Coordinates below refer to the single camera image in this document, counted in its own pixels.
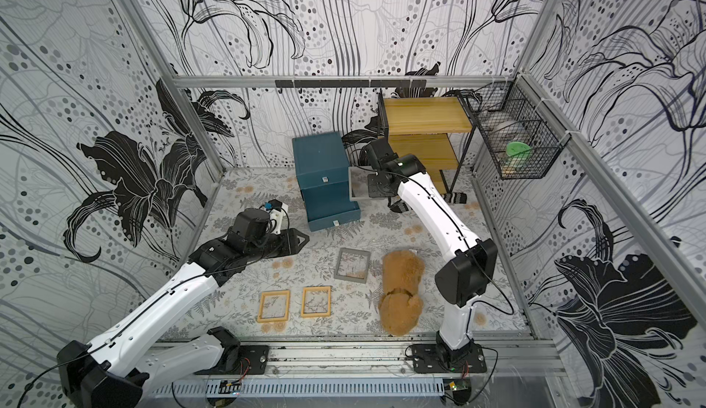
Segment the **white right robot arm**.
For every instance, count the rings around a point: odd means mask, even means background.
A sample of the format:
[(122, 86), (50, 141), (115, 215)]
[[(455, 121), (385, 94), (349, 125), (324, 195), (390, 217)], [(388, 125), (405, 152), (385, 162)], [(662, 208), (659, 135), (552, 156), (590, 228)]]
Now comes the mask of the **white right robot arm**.
[(398, 156), (387, 139), (371, 141), (362, 153), (372, 172), (370, 196), (399, 196), (420, 218), (445, 262), (435, 275), (437, 290), (446, 301), (437, 332), (436, 364), (451, 370), (482, 360), (483, 350), (473, 340), (471, 321), (474, 306), (493, 282), (498, 248), (490, 239), (480, 240), (461, 222), (415, 155)]

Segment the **teal yellow drawer cabinet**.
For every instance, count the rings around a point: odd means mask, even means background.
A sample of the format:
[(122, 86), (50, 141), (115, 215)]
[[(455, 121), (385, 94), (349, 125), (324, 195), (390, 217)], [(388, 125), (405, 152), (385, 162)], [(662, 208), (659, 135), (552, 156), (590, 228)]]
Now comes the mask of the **teal yellow drawer cabinet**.
[(350, 199), (349, 159), (341, 136), (327, 132), (294, 138), (292, 148), (309, 229), (359, 220), (360, 206)]

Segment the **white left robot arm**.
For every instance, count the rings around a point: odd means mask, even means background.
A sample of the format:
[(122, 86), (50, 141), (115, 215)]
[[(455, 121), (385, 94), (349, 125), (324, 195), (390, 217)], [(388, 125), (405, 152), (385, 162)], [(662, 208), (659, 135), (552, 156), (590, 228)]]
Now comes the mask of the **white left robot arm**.
[(257, 262), (299, 253), (307, 234), (275, 200), (240, 212), (228, 232), (202, 244), (160, 290), (103, 334), (57, 355), (64, 395), (76, 407), (135, 407), (153, 390), (189, 375), (261, 375), (268, 347), (245, 347), (219, 326), (160, 352), (153, 345), (197, 303)]

